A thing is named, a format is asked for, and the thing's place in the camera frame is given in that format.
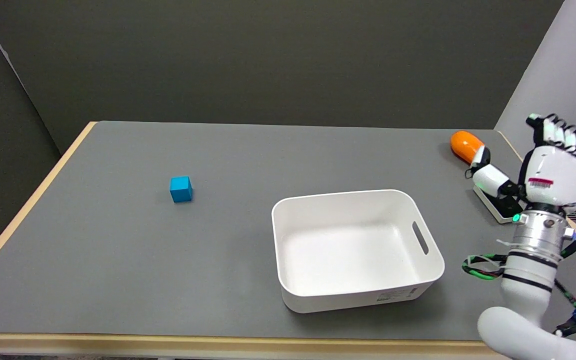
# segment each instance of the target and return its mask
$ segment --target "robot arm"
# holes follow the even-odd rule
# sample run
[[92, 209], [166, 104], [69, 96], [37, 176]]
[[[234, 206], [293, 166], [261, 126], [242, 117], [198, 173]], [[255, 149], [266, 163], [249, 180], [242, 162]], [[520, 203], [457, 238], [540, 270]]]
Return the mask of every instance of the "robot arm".
[[[523, 161], [518, 184], [490, 163], [485, 146], [466, 171], [466, 177], [470, 173], [475, 185], [490, 196], [517, 196], [526, 202], [515, 221], [510, 251], [494, 255], [494, 261], [501, 259], [498, 271], [462, 268], [484, 280], [502, 278], [505, 307], [485, 310], [477, 323], [487, 346], [515, 360], [576, 360], [576, 341], [564, 338], [576, 332], [576, 298], [555, 279], [560, 260], [576, 251], [576, 237], [566, 223], [567, 214], [576, 210], [576, 126], [555, 114], [531, 114], [526, 123], [534, 130], [535, 148]], [[562, 250], [564, 239], [573, 241]], [[550, 333], [541, 328], [541, 321], [553, 288], [562, 291], [574, 312]]]

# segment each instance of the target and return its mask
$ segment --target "white storage box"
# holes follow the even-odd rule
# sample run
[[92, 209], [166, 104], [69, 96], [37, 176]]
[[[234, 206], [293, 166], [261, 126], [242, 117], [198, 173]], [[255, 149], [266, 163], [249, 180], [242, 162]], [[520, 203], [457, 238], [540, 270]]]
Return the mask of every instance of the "white storage box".
[[413, 300], [444, 273], [402, 191], [285, 198], [272, 208], [272, 228], [281, 296], [297, 313]]

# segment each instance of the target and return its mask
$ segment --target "orange cylinder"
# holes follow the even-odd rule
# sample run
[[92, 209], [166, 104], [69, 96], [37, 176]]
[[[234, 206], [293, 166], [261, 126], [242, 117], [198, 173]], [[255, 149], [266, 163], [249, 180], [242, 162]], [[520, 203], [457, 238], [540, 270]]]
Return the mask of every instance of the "orange cylinder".
[[470, 165], [484, 143], [468, 131], [457, 131], [450, 137], [452, 152]]

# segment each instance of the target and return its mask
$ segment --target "wooden table edge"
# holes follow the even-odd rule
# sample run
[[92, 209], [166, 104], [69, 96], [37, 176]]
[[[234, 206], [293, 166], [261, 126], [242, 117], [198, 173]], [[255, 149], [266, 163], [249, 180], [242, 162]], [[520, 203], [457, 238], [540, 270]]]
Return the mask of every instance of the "wooden table edge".
[[35, 204], [37, 203], [39, 198], [41, 198], [41, 196], [44, 194], [46, 189], [48, 189], [48, 187], [53, 182], [55, 177], [57, 177], [57, 174], [59, 174], [59, 171], [61, 171], [62, 168], [64, 167], [64, 165], [66, 165], [66, 162], [68, 162], [68, 160], [71, 158], [71, 156], [73, 155], [75, 150], [77, 150], [78, 146], [80, 146], [82, 141], [84, 141], [84, 139], [89, 134], [90, 130], [92, 130], [92, 128], [95, 124], [96, 124], [96, 121], [92, 121], [92, 122], [89, 122], [86, 125], [86, 127], [84, 127], [82, 132], [77, 136], [77, 138], [70, 145], [68, 150], [66, 150], [66, 152], [63, 154], [61, 159], [59, 159], [59, 161], [57, 161], [57, 164], [55, 164], [55, 166], [52, 168], [52, 170], [50, 170], [48, 175], [46, 175], [46, 177], [43, 179], [41, 184], [39, 184], [39, 187], [37, 187], [37, 189], [35, 189], [34, 193], [32, 193], [30, 198], [28, 198], [28, 201], [26, 201], [25, 204], [19, 210], [19, 212], [16, 215], [14, 215], [14, 218], [12, 219], [12, 221], [10, 221], [10, 223], [6, 226], [6, 228], [3, 230], [3, 232], [0, 235], [0, 250], [2, 250], [3, 246], [10, 239], [11, 235], [19, 227], [19, 224], [21, 224], [21, 222], [26, 217], [26, 215], [28, 215], [30, 210], [35, 206]]
[[[59, 171], [92, 130], [96, 121], [86, 125], [68, 150], [44, 178], [32, 196], [0, 235], [0, 250], [26, 215], [53, 182]], [[510, 141], [510, 148], [521, 160]], [[374, 353], [374, 354], [493, 354], [482, 341], [459, 340], [380, 340], [380, 339], [297, 339], [273, 337], [210, 337], [167, 335], [113, 335], [103, 333], [0, 333], [0, 348], [128, 349], [170, 351], [237, 351], [275, 353]]]

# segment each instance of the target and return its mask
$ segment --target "blue block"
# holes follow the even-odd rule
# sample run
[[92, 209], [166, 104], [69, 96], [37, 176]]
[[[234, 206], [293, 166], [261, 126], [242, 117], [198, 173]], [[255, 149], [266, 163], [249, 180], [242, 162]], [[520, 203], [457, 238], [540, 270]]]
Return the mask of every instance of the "blue block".
[[170, 195], [175, 203], [182, 203], [193, 199], [193, 186], [188, 176], [173, 177], [170, 179]]

